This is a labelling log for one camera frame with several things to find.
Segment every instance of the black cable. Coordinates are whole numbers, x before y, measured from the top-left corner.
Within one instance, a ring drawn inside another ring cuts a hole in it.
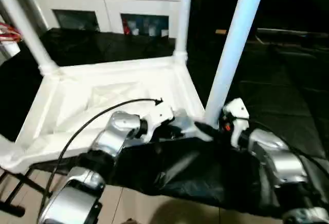
[[[159,104],[162,102],[162,100],[156,100],[156,99],[149,99],[149,98],[145,98],[145,99],[133,99],[133,100],[129,100],[129,101],[126,101],[126,102],[122,102],[122,103],[119,103],[115,106],[112,106],[112,107],[109,107],[107,109],[105,109],[104,111],[98,113],[97,115],[95,115],[94,117],[92,117],[90,120],[88,120],[83,126],[81,126],[74,134],[73,136],[69,139],[69,141],[66,143],[66,145],[64,146],[62,152],[60,153],[60,156],[58,157],[58,161],[57,161],[57,164],[56,166],[54,167],[53,171],[51,172],[51,175],[48,179],[48,182],[47,182],[47,186],[46,186],[46,189],[44,191],[44,194],[43,194],[43,197],[42,197],[42,201],[41,201],[41,204],[40,204],[40,209],[39,209],[39,214],[38,214],[38,219],[41,217],[41,212],[43,210],[43,207],[45,205],[45,202],[46,202],[46,198],[47,198],[47,192],[49,192],[49,189],[50,189],[50,186],[51,186],[51,183],[52,183],[52,180],[55,176],[55,173],[57,171],[57,168],[59,167],[59,165],[61,164],[61,160],[67,150],[67,148],[70,146],[70,144],[72,143],[72,141],[74,140],[74,138],[76,138],[76,136],[82,131],[84,130],[90,123],[92,123],[94,120],[96,120],[98,117],[100,117],[101,115],[117,108],[117,107],[120,107],[120,106],[123,106],[123,105],[127,105],[127,104],[130,104],[130,103],[133,103],[133,102],[141,102],[141,101],[153,101],[155,102],[155,105]]]
[[[286,139],[284,139],[282,136],[276,134],[273,129],[271,129],[270,127],[268,127],[267,125],[259,122],[259,121],[256,121],[256,120],[251,120],[249,118],[240,118],[240,117],[234,117],[235,119],[238,119],[238,120],[247,120],[249,121],[250,123],[254,123],[254,124],[257,124],[257,125],[260,125],[262,127],[264,127],[265,129],[267,129],[269,132],[275,134],[278,138],[280,138],[283,142],[285,142],[285,144],[288,146],[288,148],[300,159],[299,156],[303,156],[305,157],[306,159],[308,159],[309,161],[311,161],[312,163],[314,163],[315,166],[317,166],[317,168],[326,176],[327,179],[329,179],[329,173],[328,171],[314,158],[318,158],[318,159],[324,159],[324,158],[321,158],[321,157],[318,157],[318,156],[310,156],[309,154],[305,153],[305,152],[302,152],[300,149],[290,145]]]

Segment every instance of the black fabric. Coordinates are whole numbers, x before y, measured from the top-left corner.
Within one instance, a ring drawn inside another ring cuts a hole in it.
[[[173,41],[112,33],[53,29],[42,38],[60,66],[171,55]],[[223,40],[190,43],[188,70],[206,104]],[[14,140],[42,77],[24,45],[0,67],[0,133]],[[227,101],[241,97],[252,119],[271,127],[329,169],[328,52],[247,44]],[[264,170],[228,141],[197,139],[125,149],[113,184],[149,195],[169,195],[257,215],[280,216]],[[74,158],[67,167],[72,167]],[[327,202],[329,181],[305,158],[313,184]]]

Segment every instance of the cabinet door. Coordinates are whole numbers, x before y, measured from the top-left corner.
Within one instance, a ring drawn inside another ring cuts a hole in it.
[[[36,0],[48,29],[111,32],[104,0]]]
[[[151,17],[150,20],[160,21],[159,23],[161,24],[164,24],[163,18],[166,17],[168,21],[169,37],[176,38],[177,36],[179,2],[105,0],[105,3],[112,31],[114,33],[124,33],[123,24],[127,23],[127,21],[125,21],[127,17],[136,16],[137,20],[144,20],[149,16]]]

